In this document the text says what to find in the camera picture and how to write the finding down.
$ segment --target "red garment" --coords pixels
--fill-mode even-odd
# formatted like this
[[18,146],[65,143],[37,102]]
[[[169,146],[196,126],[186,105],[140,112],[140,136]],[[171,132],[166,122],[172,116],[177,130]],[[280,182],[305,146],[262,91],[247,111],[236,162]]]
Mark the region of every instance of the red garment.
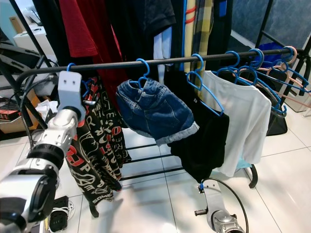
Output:
[[[121,62],[104,0],[60,0],[72,57],[93,57],[93,62]],[[99,69],[109,99],[116,106],[117,86],[128,80],[123,69]]]

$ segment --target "black t-shirt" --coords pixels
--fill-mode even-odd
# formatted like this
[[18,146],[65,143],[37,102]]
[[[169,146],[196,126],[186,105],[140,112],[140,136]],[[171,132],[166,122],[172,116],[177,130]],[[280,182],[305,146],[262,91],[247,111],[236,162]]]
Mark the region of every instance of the black t-shirt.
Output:
[[224,163],[229,117],[225,114],[216,116],[205,107],[187,83],[184,72],[167,72],[164,83],[192,110],[200,127],[197,133],[168,144],[171,153],[181,159],[186,172],[200,183]]
[[[176,23],[171,0],[106,0],[109,19],[123,61],[153,59],[154,36]],[[158,80],[157,67],[149,77]],[[128,68],[129,79],[138,80],[145,67]]]

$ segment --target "plaid shirt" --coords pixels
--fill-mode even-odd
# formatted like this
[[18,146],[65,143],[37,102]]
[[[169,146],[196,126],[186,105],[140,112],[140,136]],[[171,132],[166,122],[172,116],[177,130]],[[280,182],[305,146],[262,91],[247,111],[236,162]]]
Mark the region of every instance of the plaid shirt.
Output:
[[[201,56],[207,54],[208,37],[214,20],[213,15],[213,0],[196,0],[192,54],[197,53]],[[191,70],[194,70],[197,64],[197,62],[193,62]]]

